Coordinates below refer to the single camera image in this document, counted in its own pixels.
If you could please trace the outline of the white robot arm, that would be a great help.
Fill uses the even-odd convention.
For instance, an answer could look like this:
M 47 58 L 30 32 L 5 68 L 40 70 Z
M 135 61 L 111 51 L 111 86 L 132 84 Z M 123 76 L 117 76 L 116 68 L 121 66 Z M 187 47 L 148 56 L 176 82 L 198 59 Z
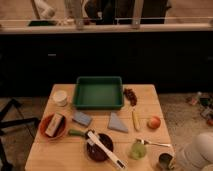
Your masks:
M 213 164 L 213 132 L 197 135 L 176 153 L 176 158 L 185 171 L 201 171 Z

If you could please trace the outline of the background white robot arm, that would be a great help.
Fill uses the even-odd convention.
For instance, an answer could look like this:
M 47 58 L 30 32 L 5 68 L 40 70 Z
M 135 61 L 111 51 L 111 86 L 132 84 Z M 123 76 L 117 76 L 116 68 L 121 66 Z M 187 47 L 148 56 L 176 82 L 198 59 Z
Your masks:
M 35 4 L 42 10 L 41 16 L 45 19 L 51 19 L 55 15 L 55 9 L 45 0 L 35 0 Z

